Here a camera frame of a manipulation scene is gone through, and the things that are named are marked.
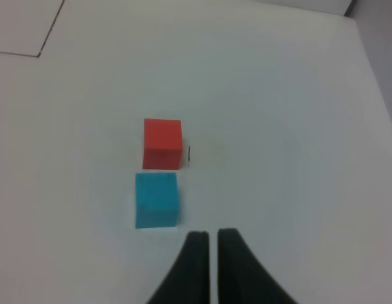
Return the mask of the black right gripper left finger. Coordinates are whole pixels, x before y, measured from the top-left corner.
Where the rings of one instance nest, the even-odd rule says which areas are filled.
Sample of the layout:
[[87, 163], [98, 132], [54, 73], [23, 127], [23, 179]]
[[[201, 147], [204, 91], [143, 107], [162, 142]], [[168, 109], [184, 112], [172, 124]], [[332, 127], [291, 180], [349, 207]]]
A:
[[210, 243], [207, 232], [192, 231], [149, 303], [210, 302]]

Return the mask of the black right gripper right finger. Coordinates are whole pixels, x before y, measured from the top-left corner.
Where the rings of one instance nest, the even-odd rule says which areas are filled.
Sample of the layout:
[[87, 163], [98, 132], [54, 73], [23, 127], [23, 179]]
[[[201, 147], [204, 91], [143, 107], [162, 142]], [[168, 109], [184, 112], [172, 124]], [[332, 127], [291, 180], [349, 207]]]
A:
[[219, 303], [295, 303], [266, 271], [235, 228], [217, 236]]

